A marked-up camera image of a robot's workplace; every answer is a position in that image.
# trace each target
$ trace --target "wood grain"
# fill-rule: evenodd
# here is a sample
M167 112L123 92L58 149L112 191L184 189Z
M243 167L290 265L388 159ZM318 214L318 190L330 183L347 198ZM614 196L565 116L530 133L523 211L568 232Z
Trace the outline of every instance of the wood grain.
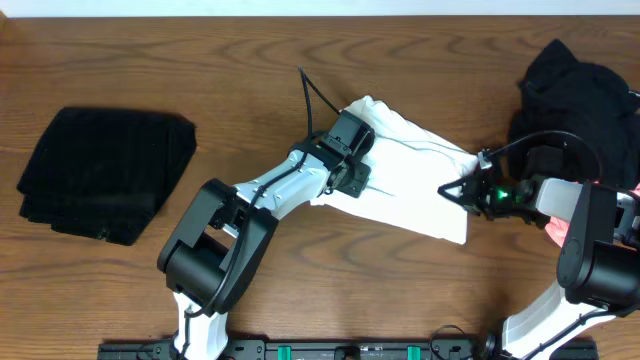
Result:
M173 333L159 250L197 189L271 169L305 133L296 65L337 106L365 94L468 151L505 141L515 86L549 41L640 88L637 17L21 19L0 39L0 347L11 359L92 359L106 339ZM316 102L317 129L335 116ZM67 105L178 112L198 149L133 247L18 216L15 186ZM465 246L302 206L285 218L230 329L272 338L480 332L522 310L559 249L519 220L472 219ZM589 334L603 359L637 359L640 318Z
M2 34L2 29L4 28L4 24L7 22L7 17L0 10L0 35Z

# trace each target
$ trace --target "black cloth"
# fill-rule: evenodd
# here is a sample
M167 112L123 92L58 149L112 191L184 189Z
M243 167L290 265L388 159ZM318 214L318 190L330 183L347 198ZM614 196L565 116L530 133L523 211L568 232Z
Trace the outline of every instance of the black cloth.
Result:
M603 184L633 189L640 182L640 97L612 70L579 62L560 42L551 42L529 66L519 84L522 110L509 130L509 142L540 130L564 130L584 139L602 161ZM521 179L529 149L563 149L554 176L569 181L596 180L599 169L588 146L565 135L546 135L509 149L511 177Z
M20 215L55 231L131 245L195 148L195 127L176 115L64 108L22 174Z

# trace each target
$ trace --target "white cloth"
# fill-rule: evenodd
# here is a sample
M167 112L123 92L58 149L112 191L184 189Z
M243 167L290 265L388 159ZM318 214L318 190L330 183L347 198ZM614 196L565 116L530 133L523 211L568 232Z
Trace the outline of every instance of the white cloth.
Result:
M376 132L373 147L362 159L371 167L369 182L357 199L334 191L312 200L311 205L330 205L355 216L464 244L467 213L440 196L438 187L472 172L476 156L405 120L370 96L345 110Z

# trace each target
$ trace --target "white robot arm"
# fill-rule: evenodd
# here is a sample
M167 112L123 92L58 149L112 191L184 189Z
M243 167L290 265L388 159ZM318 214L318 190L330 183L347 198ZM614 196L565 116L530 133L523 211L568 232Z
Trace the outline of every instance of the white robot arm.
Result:
M493 358L547 360L589 327L624 317L638 308L640 258L616 246L636 244L638 202L594 184L546 179L536 209L570 221L557 277L549 289L522 312L510 316Z
M361 162L374 131L347 111L317 141L294 145L287 160L247 183L207 182L158 258L180 310L178 358L215 360L227 345L226 313L249 286L280 219L325 192L358 197L371 169ZM207 226L236 238L231 249Z

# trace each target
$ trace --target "white wall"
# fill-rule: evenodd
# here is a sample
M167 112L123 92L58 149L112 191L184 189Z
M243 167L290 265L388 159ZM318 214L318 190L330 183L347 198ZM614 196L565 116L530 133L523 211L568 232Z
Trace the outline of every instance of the white wall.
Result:
M8 17L640 14L640 0L0 0Z

